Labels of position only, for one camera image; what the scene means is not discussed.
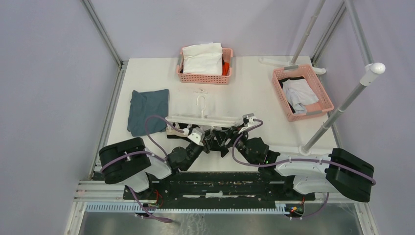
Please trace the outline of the black underwear beige waistband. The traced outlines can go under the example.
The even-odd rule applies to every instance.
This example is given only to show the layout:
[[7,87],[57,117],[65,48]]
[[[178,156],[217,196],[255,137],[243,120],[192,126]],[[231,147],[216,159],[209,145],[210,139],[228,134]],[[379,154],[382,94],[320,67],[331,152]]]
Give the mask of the black underwear beige waistband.
[[228,152],[231,145],[236,140],[239,135],[239,131],[244,127],[244,125],[232,126],[229,128],[226,127],[211,127],[204,130],[205,136],[202,138],[201,145],[198,145],[182,133],[179,133],[172,129],[166,130],[166,135],[168,139],[183,139],[189,142],[189,145],[186,147],[186,151],[190,152],[191,155],[199,156],[201,152],[210,153],[211,151],[220,152],[220,156],[224,157]]

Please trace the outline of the white clip hanger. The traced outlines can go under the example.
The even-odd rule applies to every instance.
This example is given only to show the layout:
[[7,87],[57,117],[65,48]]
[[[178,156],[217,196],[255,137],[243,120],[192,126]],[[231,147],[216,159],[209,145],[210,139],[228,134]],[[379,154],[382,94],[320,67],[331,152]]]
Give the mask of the white clip hanger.
[[182,130],[177,131],[179,136],[188,136],[190,129],[193,125],[197,127],[207,126],[210,128],[231,128],[233,126],[240,126],[243,124],[243,120],[240,117],[219,117],[209,116],[205,114],[207,108],[207,99],[204,95],[199,95],[196,99],[196,105],[202,104],[199,114],[175,114],[165,118],[166,121],[171,123],[176,129]]

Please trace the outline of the pink basket with white cloth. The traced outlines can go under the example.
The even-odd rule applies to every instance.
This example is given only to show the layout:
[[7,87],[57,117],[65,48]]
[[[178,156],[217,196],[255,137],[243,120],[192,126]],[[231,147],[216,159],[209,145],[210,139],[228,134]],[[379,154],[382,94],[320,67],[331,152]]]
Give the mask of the pink basket with white cloth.
[[211,74],[191,74],[182,73],[183,69],[183,50],[181,49],[179,59],[177,62],[176,74],[182,83],[200,83],[200,84],[213,84],[213,85],[227,85],[229,84],[233,68],[233,50],[231,48],[223,48],[222,59],[225,63],[229,63],[227,75],[211,75]]

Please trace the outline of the pink basket with underwear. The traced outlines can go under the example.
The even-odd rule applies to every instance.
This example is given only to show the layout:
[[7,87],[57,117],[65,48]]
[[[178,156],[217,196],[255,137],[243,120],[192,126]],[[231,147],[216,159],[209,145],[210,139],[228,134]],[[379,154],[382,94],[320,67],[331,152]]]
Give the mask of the pink basket with underwear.
[[275,69],[272,84],[290,122],[323,116],[334,109],[309,64]]

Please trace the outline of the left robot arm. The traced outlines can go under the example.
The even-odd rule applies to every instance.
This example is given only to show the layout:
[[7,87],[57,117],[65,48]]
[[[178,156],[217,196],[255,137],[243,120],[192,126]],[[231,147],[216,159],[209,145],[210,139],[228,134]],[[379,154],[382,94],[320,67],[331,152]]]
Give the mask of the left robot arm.
[[164,160],[146,148],[142,138],[137,137],[101,148],[100,173],[106,184],[122,183],[142,199],[150,198],[154,186],[150,176],[163,180],[179,172],[187,171],[204,151],[204,146],[194,142],[186,147],[176,147]]

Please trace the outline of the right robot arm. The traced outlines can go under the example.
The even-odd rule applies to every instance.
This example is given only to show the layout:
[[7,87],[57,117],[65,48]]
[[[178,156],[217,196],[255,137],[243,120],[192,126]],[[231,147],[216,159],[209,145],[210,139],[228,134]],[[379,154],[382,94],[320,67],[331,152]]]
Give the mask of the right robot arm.
[[240,128],[214,130],[213,140],[208,143],[218,147],[222,156],[238,151],[246,160],[243,165],[286,177],[282,192],[289,200],[301,194],[338,192],[365,203],[370,201],[371,189],[376,184],[374,167],[341,148],[309,157],[280,153],[270,150],[262,138],[249,138]]

